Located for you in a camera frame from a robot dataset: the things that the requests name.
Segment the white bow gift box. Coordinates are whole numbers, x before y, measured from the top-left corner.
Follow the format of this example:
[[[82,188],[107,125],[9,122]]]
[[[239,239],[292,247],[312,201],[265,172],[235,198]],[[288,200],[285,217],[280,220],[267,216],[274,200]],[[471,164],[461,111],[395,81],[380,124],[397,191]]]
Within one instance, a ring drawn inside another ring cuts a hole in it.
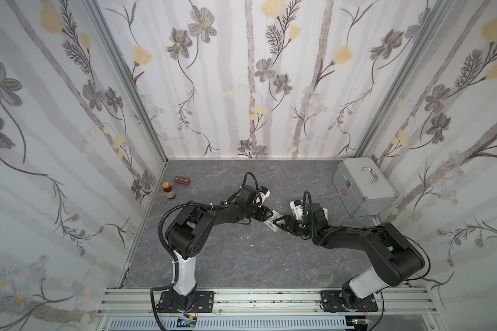
[[[273,210],[271,212],[271,216],[266,219],[265,224],[273,231],[277,232],[283,229],[284,226],[284,215],[281,215],[279,212]]]

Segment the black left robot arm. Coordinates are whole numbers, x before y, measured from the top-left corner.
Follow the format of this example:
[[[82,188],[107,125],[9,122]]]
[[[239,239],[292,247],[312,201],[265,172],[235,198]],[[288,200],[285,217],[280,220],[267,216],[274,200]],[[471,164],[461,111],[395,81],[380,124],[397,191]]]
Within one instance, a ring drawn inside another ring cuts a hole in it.
[[[189,201],[168,210],[160,219],[157,234],[172,258],[173,280],[168,287],[181,305],[195,299],[196,256],[200,254],[214,226],[241,224],[247,220],[264,222],[272,211],[264,205],[270,191],[260,186],[252,172],[246,172],[241,186],[219,204]]]

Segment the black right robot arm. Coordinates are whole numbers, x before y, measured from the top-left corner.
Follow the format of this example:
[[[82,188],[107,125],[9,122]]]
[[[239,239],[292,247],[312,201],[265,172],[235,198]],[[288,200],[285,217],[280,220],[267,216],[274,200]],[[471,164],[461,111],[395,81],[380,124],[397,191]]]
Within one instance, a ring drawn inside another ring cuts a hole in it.
[[[308,191],[292,202],[291,212],[273,224],[318,247],[359,250],[369,258],[371,266],[342,287],[342,300],[348,305],[398,286],[426,266],[422,252],[391,223],[362,228],[330,226],[323,208],[313,203]]]

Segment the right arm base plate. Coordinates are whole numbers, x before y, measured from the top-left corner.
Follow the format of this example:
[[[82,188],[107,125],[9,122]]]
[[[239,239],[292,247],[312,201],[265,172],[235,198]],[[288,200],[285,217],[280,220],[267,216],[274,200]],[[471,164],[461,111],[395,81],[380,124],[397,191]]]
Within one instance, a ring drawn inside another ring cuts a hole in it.
[[[358,298],[350,290],[323,290],[320,305],[326,313],[376,313],[379,311],[374,295]]]

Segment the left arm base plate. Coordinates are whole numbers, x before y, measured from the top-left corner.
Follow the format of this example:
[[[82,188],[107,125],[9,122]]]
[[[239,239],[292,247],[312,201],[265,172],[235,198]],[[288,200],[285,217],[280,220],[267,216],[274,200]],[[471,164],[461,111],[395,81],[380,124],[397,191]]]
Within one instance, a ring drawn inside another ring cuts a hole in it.
[[[212,313],[214,291],[193,291],[182,296],[174,290],[164,291],[155,302],[158,313]]]

